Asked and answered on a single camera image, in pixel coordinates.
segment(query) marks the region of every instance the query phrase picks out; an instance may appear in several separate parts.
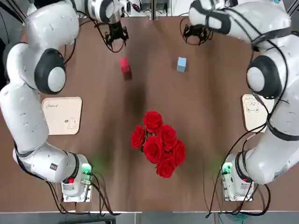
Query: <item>label sticker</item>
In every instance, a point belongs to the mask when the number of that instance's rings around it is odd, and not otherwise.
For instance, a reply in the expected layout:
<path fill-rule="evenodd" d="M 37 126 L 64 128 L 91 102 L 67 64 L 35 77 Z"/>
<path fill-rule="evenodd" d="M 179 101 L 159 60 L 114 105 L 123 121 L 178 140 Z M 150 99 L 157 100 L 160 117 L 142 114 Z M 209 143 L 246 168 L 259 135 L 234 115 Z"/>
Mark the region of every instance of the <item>label sticker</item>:
<path fill-rule="evenodd" d="M 63 185 L 64 186 L 64 190 L 74 190 L 74 186 L 72 185 Z"/>
<path fill-rule="evenodd" d="M 58 165 L 56 165 L 56 164 L 54 164 L 54 163 L 51 163 L 51 165 L 50 165 L 50 169 L 53 169 L 53 170 L 57 170 L 57 167 L 58 167 Z"/>
<path fill-rule="evenodd" d="M 282 169 L 276 173 L 274 173 L 274 179 L 278 178 L 280 175 L 282 175 L 286 170 L 288 169 L 288 165 L 285 164 Z"/>

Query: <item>blue cube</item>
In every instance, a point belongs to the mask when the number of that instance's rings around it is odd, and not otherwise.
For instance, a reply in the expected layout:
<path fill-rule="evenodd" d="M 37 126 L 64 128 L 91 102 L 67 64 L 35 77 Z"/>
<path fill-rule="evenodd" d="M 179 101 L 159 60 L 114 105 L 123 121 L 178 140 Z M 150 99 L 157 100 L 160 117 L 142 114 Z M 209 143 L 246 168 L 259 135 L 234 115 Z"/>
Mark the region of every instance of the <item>blue cube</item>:
<path fill-rule="evenodd" d="M 177 71 L 184 72 L 186 69 L 187 59 L 184 57 L 178 57 Z"/>

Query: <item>red cube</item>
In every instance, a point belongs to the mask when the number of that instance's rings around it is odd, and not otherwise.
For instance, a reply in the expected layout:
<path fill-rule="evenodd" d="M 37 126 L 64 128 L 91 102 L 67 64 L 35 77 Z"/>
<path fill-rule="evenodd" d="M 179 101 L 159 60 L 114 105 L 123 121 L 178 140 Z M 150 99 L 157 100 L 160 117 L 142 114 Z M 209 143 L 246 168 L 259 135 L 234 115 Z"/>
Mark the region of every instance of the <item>red cube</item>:
<path fill-rule="evenodd" d="M 122 73 L 127 73 L 131 71 L 129 61 L 126 57 L 120 59 L 120 64 Z"/>

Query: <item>connector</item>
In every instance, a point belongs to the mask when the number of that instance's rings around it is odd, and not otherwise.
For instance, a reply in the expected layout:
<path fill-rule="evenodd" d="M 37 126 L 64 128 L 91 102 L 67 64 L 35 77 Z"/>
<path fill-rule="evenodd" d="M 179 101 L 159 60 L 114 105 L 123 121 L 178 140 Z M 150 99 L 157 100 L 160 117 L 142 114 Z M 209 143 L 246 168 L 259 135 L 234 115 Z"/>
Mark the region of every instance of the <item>connector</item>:
<path fill-rule="evenodd" d="M 81 180 L 81 184 L 90 186 L 91 182 L 90 182 L 90 180 Z"/>

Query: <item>floor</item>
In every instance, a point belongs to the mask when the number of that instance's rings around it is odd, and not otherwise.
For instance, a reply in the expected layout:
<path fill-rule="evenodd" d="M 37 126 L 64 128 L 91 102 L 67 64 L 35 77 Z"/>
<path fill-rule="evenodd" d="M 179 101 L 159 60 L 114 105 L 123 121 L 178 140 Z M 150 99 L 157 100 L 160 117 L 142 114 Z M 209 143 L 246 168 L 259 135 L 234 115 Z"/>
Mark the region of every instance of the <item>floor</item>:
<path fill-rule="evenodd" d="M 211 215 L 206 213 L 172 213 L 172 212 L 144 212 L 142 214 L 123 214 L 116 217 L 117 224 L 216 224 Z M 220 215 L 223 224 L 242 223 L 232 221 L 226 215 Z M 298 223 L 298 212 L 268 212 L 262 217 L 250 217 L 245 224 L 292 224 Z M 96 219 L 89 216 L 61 215 L 59 213 L 22 213 L 0 214 L 1 224 L 64 224 L 64 223 L 95 223 Z"/>

